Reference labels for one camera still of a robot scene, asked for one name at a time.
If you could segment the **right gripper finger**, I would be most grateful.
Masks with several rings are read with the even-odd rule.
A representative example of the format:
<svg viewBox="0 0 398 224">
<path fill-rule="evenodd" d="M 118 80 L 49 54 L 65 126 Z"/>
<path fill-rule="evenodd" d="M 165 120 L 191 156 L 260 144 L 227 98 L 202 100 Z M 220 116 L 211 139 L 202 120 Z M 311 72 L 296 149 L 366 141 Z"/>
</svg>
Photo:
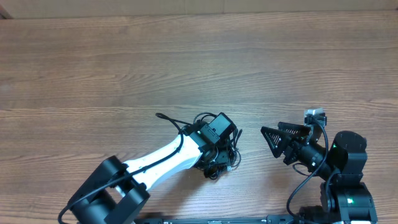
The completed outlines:
<svg viewBox="0 0 398 224">
<path fill-rule="evenodd" d="M 311 128 L 304 125 L 292 124 L 279 122 L 277 125 L 278 129 L 299 137 L 308 136 L 310 134 Z"/>
<path fill-rule="evenodd" d="M 265 126 L 261 128 L 261 133 L 267 141 L 271 153 L 275 158 L 281 156 L 292 140 L 291 133 Z"/>
</svg>

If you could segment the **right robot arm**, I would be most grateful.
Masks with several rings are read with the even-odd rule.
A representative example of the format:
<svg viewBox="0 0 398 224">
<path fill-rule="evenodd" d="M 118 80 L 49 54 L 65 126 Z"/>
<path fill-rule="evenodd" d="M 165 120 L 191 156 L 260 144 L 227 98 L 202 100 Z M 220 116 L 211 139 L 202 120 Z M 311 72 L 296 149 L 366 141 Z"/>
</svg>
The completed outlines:
<svg viewBox="0 0 398 224">
<path fill-rule="evenodd" d="M 307 125 L 280 122 L 276 129 L 263 126 L 261 134 L 274 157 L 284 156 L 284 163 L 303 165 L 306 179 L 290 194 L 288 203 L 312 177 L 320 184 L 320 205 L 289 210 L 291 223 L 377 223 L 377 213 L 370 191 L 362 182 L 367 161 L 367 141 L 352 131 L 340 131 L 332 143 L 319 145 L 326 137 L 325 125 L 312 121 Z"/>
</svg>

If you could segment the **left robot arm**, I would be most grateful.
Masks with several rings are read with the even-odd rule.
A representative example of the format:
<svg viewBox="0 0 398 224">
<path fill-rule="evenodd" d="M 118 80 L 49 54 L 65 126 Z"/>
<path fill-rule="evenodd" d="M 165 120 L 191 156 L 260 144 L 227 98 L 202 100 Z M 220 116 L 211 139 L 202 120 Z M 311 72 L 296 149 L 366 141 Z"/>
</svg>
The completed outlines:
<svg viewBox="0 0 398 224">
<path fill-rule="evenodd" d="M 241 162 L 237 141 L 242 131 L 224 113 L 200 113 L 192 123 L 162 113 L 156 117 L 171 122 L 177 137 L 138 159 L 105 159 L 58 214 L 59 223 L 67 211 L 79 223 L 134 223 L 150 190 L 174 174 L 194 168 L 216 180 Z"/>
</svg>

